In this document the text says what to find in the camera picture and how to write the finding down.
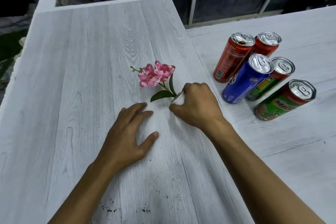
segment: pepsi can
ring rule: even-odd
[[[251,55],[223,90],[223,99],[230,104],[239,103],[273,70],[274,65],[269,58],[258,53]]]

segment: left hand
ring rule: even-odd
[[[127,109],[122,108],[107,133],[95,162],[107,167],[112,175],[143,159],[159,137],[158,132],[153,132],[143,143],[137,145],[137,129],[146,118],[153,115],[153,111],[140,112],[146,106],[147,103],[136,103]]]

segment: pink flower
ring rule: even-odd
[[[160,82],[161,76],[154,72],[154,68],[151,64],[140,70],[139,78],[141,80],[141,87],[154,87]]]
[[[159,61],[155,61],[155,73],[161,76],[161,81],[165,82],[168,80],[175,71],[175,66],[168,66],[166,64],[161,65]]]

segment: green leaf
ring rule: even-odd
[[[153,102],[153,101],[161,99],[161,98],[174,98],[174,97],[175,97],[175,95],[173,93],[171,93],[170,91],[168,91],[168,90],[161,90],[161,91],[155,93],[151,97],[150,101]]]
[[[172,92],[175,96],[177,96],[177,94],[175,93],[174,87],[173,87],[173,74],[172,74],[172,75],[170,76],[170,78],[169,78],[169,88],[170,88],[171,92]]]

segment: white flower base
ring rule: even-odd
[[[171,104],[174,103],[176,105],[183,105],[184,104],[184,98],[185,98],[185,94],[183,92],[180,92],[176,98],[174,98],[171,101]]]

